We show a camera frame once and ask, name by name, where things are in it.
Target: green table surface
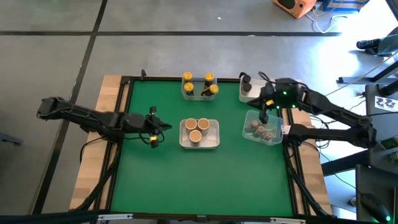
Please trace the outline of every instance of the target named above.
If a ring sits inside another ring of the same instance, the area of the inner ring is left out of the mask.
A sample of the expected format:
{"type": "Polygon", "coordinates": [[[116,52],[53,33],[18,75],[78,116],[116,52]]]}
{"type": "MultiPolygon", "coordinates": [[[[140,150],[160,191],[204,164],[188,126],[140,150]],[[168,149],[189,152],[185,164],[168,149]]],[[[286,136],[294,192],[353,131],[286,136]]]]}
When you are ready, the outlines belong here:
{"type": "Polygon", "coordinates": [[[239,83],[218,86],[213,101],[187,101],[181,82],[134,82],[129,112],[147,114],[156,106],[157,116],[173,128],[155,149],[139,139],[123,142],[112,212],[293,215],[282,145],[244,139],[252,108],[239,101],[239,83]],[[220,145],[182,148],[179,124],[187,118],[216,119],[220,145]]]}

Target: food container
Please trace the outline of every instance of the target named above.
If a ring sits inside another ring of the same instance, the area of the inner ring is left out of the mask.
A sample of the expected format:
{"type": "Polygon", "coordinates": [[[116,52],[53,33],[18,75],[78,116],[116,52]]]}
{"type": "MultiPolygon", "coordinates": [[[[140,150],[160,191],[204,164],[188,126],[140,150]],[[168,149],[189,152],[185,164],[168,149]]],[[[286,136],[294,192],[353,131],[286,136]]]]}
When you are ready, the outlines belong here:
{"type": "Polygon", "coordinates": [[[267,124],[262,124],[259,120],[259,112],[249,110],[246,114],[246,119],[244,121],[242,136],[246,139],[273,146],[282,142],[283,125],[284,120],[282,118],[278,118],[272,115],[268,115],[267,124]],[[258,130],[254,130],[253,128],[253,124],[255,123],[259,123],[259,125],[257,126],[258,130]]]}
{"type": "Polygon", "coordinates": [[[185,149],[214,149],[220,144],[220,127],[218,121],[209,119],[210,127],[206,135],[203,135],[199,145],[193,146],[187,129],[185,128],[185,120],[180,122],[180,145],[185,149]]]}
{"type": "MultiPolygon", "coordinates": [[[[184,77],[182,78],[181,81],[181,93],[184,99],[186,100],[214,100],[216,98],[217,94],[211,95],[211,96],[202,96],[201,93],[205,91],[205,74],[203,74],[202,78],[198,77],[193,77],[190,81],[193,84],[193,95],[188,95],[187,91],[184,89],[184,84],[186,81],[184,80],[184,77]]],[[[217,85],[217,78],[214,77],[214,80],[212,81],[212,84],[217,85]]]]}
{"type": "Polygon", "coordinates": [[[266,85],[266,81],[251,78],[251,80],[249,82],[251,85],[251,89],[250,89],[250,91],[245,92],[242,90],[243,78],[244,78],[244,76],[241,77],[241,81],[239,83],[239,100],[243,103],[247,103],[248,101],[251,101],[251,100],[259,97],[261,88],[266,85]]]}

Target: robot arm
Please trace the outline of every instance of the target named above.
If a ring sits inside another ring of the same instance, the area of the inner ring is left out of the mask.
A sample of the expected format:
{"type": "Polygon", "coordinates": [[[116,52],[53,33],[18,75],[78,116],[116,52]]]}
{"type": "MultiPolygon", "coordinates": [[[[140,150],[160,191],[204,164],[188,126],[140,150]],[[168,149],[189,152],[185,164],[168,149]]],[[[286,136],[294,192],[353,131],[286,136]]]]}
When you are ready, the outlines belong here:
{"type": "Polygon", "coordinates": [[[110,141],[122,139],[124,134],[138,133],[140,138],[152,147],[157,147],[157,136],[172,126],[161,122],[155,116],[156,107],[151,107],[149,114],[143,116],[137,113],[99,112],[71,104],[61,97],[50,97],[42,100],[37,117],[40,119],[65,119],[79,124],[84,131],[97,131],[110,141]],[[142,133],[150,135],[149,142],[142,133]]]}
{"type": "Polygon", "coordinates": [[[306,139],[322,139],[347,141],[363,148],[376,145],[376,130],[368,117],[334,105],[325,95],[291,78],[280,78],[274,82],[267,77],[264,79],[267,83],[261,88],[259,97],[248,102],[249,105],[260,110],[259,119],[263,123],[267,123],[268,110],[298,108],[314,115],[323,114],[350,126],[347,130],[338,130],[313,129],[301,124],[292,124],[287,134],[287,139],[291,144],[298,146],[306,139]]]}

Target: floor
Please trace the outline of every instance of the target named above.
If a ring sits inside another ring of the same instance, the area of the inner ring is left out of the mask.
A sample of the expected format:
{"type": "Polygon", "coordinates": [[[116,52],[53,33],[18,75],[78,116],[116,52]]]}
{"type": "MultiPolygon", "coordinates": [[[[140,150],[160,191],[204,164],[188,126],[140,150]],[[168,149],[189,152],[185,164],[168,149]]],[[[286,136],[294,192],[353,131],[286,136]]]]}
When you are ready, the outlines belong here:
{"type": "MultiPolygon", "coordinates": [[[[333,15],[317,18],[322,29],[333,15]]],[[[156,76],[263,71],[327,94],[338,87],[338,77],[362,75],[384,60],[356,50],[357,40],[382,37],[397,26],[385,1],[376,0],[339,20],[321,34],[308,18],[294,19],[271,0],[1,1],[0,131],[24,143],[0,143],[0,214],[32,210],[53,151],[60,157],[43,212],[68,210],[87,135],[75,124],[37,119],[42,98],[61,96],[93,108],[103,75],[138,75],[142,68],[156,76]]],[[[363,90],[345,88],[330,99],[350,106],[347,99],[363,90]]],[[[355,150],[337,151],[330,146],[324,153],[336,159],[355,150]]],[[[345,196],[335,196],[352,189],[336,190],[338,180],[329,179],[331,203],[342,207],[345,196]]]]}

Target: white container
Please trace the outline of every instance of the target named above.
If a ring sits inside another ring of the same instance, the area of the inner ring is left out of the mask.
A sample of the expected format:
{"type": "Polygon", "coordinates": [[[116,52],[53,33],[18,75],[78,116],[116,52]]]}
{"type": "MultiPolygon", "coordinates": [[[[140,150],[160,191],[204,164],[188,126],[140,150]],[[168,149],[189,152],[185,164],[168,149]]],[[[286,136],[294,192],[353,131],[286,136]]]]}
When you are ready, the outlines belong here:
{"type": "Polygon", "coordinates": [[[249,82],[251,85],[251,90],[247,93],[247,95],[243,95],[241,89],[243,77],[244,76],[241,77],[241,81],[239,83],[239,100],[243,103],[247,103],[248,101],[259,97],[261,88],[266,85],[266,81],[252,78],[249,82]]]}
{"type": "Polygon", "coordinates": [[[246,114],[246,119],[244,120],[244,126],[243,126],[243,131],[242,131],[242,136],[246,139],[250,139],[256,142],[261,142],[263,144],[267,144],[269,146],[273,146],[275,144],[279,144],[283,140],[283,134],[282,134],[282,126],[284,125],[284,120],[282,118],[278,118],[276,116],[268,115],[268,123],[267,124],[261,124],[259,120],[259,112],[258,111],[253,111],[249,110],[248,113],[246,114]],[[249,130],[251,121],[256,120],[260,123],[260,125],[263,125],[266,129],[266,133],[271,132],[272,133],[272,138],[270,139],[264,139],[262,137],[256,138],[253,136],[254,131],[249,130]]]}
{"type": "Polygon", "coordinates": [[[192,146],[185,128],[185,120],[180,122],[180,145],[185,149],[214,149],[220,144],[220,127],[218,121],[209,119],[210,127],[205,136],[201,137],[198,146],[192,146]]]}
{"type": "MultiPolygon", "coordinates": [[[[186,100],[214,100],[217,94],[211,96],[201,96],[201,93],[205,90],[205,77],[203,78],[192,78],[193,83],[193,96],[188,96],[184,90],[184,78],[181,82],[181,93],[186,100]]],[[[213,84],[217,85],[217,78],[214,77],[213,84]]]]}

